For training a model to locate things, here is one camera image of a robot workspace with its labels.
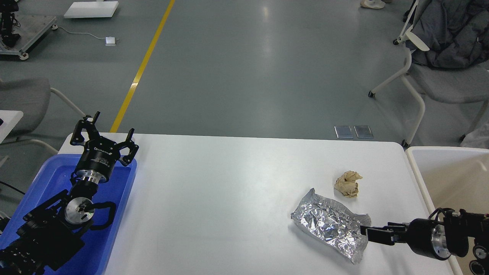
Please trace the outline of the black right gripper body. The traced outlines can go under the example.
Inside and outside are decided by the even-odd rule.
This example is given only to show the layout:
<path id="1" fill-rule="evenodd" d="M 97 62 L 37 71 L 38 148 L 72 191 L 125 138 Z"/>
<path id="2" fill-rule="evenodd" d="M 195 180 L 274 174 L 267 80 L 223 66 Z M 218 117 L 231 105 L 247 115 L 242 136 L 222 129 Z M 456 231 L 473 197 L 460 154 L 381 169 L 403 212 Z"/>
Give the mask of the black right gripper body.
<path id="1" fill-rule="evenodd" d="M 445 236 L 445 226 L 433 220 L 414 219 L 406 232 L 406 243 L 418 255 L 447 260 L 451 257 Z"/>

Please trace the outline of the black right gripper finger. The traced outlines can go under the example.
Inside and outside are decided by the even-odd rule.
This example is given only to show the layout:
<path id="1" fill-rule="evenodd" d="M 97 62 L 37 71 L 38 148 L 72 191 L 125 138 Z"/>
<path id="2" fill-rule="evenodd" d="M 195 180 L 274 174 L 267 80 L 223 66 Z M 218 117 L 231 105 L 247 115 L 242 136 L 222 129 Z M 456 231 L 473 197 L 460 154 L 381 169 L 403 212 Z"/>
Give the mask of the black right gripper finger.
<path id="1" fill-rule="evenodd" d="M 367 233 L 368 241 L 382 245 L 393 246 L 397 243 L 406 243 L 405 239 L 394 233 Z"/>
<path id="2" fill-rule="evenodd" d="M 406 223 L 388 223 L 386 226 L 378 227 L 378 226 L 360 226 L 361 234 L 366 234 L 367 230 L 380 230 L 382 232 L 406 232 L 408 229 L 408 224 Z"/>

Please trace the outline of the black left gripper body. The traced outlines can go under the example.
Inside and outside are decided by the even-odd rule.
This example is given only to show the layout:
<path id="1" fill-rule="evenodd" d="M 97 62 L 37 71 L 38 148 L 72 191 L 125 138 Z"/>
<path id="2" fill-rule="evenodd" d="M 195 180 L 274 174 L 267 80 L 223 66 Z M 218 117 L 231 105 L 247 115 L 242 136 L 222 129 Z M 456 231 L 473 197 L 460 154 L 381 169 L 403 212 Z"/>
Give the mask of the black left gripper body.
<path id="1" fill-rule="evenodd" d="M 119 159 L 119 152 L 115 151 L 116 144 L 110 139 L 86 142 L 84 152 L 75 167 L 75 175 L 80 178 L 95 177 L 96 183 L 106 183 Z"/>

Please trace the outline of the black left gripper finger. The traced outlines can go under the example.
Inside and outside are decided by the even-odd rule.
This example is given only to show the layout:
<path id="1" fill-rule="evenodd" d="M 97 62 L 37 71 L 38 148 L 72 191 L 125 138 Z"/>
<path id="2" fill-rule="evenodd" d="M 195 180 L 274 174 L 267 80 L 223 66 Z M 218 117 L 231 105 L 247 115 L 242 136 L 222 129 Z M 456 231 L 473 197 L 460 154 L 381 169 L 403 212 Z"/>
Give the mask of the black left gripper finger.
<path id="1" fill-rule="evenodd" d="M 115 145 L 117 160 L 124 167 L 127 167 L 129 164 L 132 163 L 139 150 L 139 146 L 133 140 L 134 131 L 135 129 L 131 128 L 127 134 L 126 139 L 123 142 L 117 143 Z M 121 150 L 123 149 L 129 149 L 129 152 L 126 155 L 122 155 Z"/>
<path id="2" fill-rule="evenodd" d="M 86 115 L 77 122 L 70 140 L 70 144 L 72 146 L 84 146 L 86 144 L 86 140 L 82 135 L 82 130 L 86 130 L 89 138 L 88 141 L 96 140 L 101 137 L 98 129 L 96 128 L 96 122 L 99 115 L 100 112 L 96 112 L 94 117 Z"/>

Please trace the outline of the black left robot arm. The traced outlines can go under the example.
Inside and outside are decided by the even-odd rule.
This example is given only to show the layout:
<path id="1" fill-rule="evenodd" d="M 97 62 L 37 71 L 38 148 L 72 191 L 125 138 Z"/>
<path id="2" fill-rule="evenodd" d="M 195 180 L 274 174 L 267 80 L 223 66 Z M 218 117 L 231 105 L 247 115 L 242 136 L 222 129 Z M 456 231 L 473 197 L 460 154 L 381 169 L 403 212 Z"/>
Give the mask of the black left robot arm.
<path id="1" fill-rule="evenodd" d="M 77 122 L 70 144 L 84 151 L 70 176 L 72 187 L 23 216 L 19 238 L 1 249 L 2 275 L 42 275 L 45 267 L 58 270 L 84 247 L 83 234 L 104 230 L 115 221 L 115 202 L 92 199 L 99 185 L 109 181 L 115 164 L 127 167 L 139 146 L 133 128 L 120 143 L 102 136 L 96 128 L 99 115 L 86 115 Z"/>

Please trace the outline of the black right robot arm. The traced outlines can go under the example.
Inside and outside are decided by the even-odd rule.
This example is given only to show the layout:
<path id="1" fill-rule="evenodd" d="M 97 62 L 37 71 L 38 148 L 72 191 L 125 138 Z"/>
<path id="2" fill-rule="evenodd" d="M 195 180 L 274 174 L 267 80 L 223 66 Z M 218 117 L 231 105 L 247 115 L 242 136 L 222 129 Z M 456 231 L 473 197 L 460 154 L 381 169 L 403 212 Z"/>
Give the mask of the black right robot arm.
<path id="1" fill-rule="evenodd" d="M 383 227 L 361 226 L 360 233 L 370 242 L 389 246 L 405 243 L 415 254 L 437 260 L 467 256 L 469 238 L 472 238 L 475 259 L 470 261 L 469 269 L 474 275 L 487 275 L 488 228 L 488 214 L 437 208 L 426 219 L 416 218 L 409 223 L 389 222 Z"/>

